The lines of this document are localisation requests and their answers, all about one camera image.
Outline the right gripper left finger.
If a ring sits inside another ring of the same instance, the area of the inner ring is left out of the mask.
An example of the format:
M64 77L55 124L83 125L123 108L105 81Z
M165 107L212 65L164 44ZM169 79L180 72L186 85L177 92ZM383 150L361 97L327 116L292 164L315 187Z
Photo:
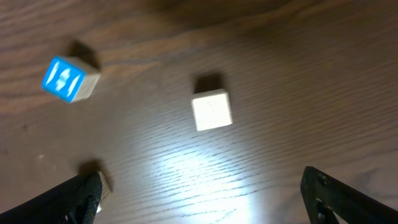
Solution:
M1 223L92 224L101 200L99 172L79 174L1 214Z

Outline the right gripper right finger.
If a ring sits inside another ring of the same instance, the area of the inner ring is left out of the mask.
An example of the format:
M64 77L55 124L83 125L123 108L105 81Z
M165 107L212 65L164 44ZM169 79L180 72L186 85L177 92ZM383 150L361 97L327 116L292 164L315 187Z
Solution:
M338 223L338 217L347 223L397 223L397 210L312 166L304 169L300 192L311 224Z

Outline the green sided wooden block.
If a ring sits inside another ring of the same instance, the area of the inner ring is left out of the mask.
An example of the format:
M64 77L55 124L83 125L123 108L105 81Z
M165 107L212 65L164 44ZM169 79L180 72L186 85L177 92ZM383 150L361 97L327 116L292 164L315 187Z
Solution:
M101 197L99 200L99 204L97 206L97 213L102 211L104 208L107 200L109 199L109 196L112 194L112 186L111 186L111 181L110 179L104 175L103 172L100 170L96 172L99 175L100 181L101 181Z

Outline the blue faced wooden block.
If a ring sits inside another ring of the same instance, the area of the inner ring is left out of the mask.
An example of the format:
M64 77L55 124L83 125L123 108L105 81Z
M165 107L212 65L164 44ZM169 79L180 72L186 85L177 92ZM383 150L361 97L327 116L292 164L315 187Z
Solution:
M55 56L44 75L42 88L68 103L89 98L100 71L77 57Z

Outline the plain cream wooden block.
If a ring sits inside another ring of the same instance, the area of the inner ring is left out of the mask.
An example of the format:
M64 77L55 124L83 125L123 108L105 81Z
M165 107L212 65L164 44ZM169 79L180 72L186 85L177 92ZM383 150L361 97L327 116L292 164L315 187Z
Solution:
M191 104L197 131L220 128L233 123L229 94L225 89L194 94Z

